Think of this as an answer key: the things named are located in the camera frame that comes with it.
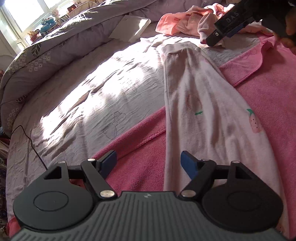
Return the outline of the person's hand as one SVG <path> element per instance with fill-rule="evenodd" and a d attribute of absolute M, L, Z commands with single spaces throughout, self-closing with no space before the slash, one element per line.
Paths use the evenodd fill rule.
<path fill-rule="evenodd" d="M 289 11 L 285 17 L 286 22 L 286 34 L 292 36 L 296 32 L 296 15 L 295 7 Z M 284 47 L 288 48 L 295 55 L 295 43 L 289 38 L 282 38 L 278 34 L 273 33 L 275 39 L 281 43 Z"/>

